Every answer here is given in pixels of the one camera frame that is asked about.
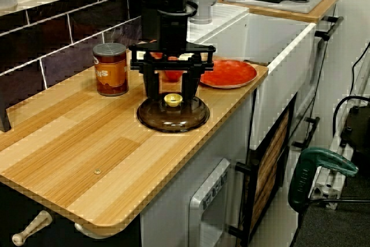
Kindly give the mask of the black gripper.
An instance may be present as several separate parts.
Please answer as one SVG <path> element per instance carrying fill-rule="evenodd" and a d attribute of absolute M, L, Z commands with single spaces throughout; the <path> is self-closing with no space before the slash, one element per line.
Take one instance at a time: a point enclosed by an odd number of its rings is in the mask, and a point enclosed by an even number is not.
<path fill-rule="evenodd" d="M 155 71 L 187 71 L 182 74 L 182 97 L 195 97 L 201 74 L 213 70 L 213 46 L 187 42 L 187 14 L 159 13 L 157 40 L 131 45 L 130 69 L 143 73 L 146 95 L 159 98 L 159 74 Z"/>

